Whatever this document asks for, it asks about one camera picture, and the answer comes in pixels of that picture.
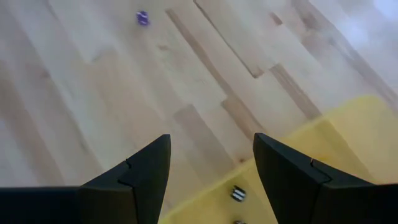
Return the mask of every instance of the black plastic part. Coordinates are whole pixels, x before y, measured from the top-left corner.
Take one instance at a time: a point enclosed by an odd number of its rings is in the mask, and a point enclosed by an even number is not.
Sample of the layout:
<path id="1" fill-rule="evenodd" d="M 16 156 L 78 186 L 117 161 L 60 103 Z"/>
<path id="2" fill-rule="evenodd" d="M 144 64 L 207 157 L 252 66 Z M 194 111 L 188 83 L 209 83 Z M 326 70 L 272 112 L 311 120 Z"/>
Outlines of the black plastic part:
<path id="1" fill-rule="evenodd" d="M 396 222 L 398 185 L 373 185 L 265 134 L 255 134 L 253 150 L 279 223 Z"/>
<path id="2" fill-rule="evenodd" d="M 81 187 L 0 189 L 0 222 L 156 224 L 170 144 L 165 134 Z"/>

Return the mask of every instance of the yellow mat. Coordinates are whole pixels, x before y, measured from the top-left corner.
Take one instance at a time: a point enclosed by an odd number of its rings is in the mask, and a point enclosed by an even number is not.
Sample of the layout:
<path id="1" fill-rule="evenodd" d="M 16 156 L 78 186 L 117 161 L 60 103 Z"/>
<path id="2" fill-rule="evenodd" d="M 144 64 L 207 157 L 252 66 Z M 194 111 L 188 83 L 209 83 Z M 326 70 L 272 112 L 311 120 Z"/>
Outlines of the yellow mat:
<path id="1" fill-rule="evenodd" d="M 398 182 L 398 118 L 375 96 L 363 96 L 280 139 L 290 147 L 375 184 Z M 233 186 L 246 191 L 243 203 Z M 254 160 L 167 214 L 163 224 L 277 223 Z"/>

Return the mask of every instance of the purple object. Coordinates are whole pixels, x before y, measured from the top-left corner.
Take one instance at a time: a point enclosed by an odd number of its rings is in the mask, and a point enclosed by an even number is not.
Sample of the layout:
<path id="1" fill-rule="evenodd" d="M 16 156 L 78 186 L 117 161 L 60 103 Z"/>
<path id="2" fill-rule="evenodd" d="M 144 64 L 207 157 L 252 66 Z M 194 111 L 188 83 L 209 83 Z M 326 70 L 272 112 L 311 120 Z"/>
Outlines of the purple object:
<path id="1" fill-rule="evenodd" d="M 141 26 L 149 25 L 148 13 L 146 11 L 139 11 L 137 12 L 136 16 L 138 24 Z"/>

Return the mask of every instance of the small metal object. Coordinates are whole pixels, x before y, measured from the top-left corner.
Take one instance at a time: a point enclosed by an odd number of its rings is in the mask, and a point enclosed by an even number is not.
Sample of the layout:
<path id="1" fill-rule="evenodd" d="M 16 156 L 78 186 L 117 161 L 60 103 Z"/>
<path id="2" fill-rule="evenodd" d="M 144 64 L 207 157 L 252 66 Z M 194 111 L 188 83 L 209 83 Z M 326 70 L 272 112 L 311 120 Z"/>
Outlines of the small metal object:
<path id="1" fill-rule="evenodd" d="M 235 185 L 231 197 L 237 202 L 243 202 L 243 200 L 246 198 L 246 192 L 242 188 Z"/>
<path id="2" fill-rule="evenodd" d="M 148 26 L 150 24 L 148 19 L 148 13 L 146 11 L 139 11 L 136 13 L 137 22 L 141 26 Z"/>

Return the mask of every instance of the wooden floor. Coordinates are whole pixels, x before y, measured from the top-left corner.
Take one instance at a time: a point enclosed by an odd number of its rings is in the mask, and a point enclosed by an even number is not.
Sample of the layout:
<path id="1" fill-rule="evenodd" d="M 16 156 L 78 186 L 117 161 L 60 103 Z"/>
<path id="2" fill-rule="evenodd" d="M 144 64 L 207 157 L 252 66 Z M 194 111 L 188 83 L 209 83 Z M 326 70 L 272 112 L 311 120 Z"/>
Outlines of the wooden floor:
<path id="1" fill-rule="evenodd" d="M 0 0 L 0 186 L 82 184 L 170 133 L 166 212 L 252 158 L 255 132 L 363 94 L 397 108 L 397 15 L 394 0 Z"/>

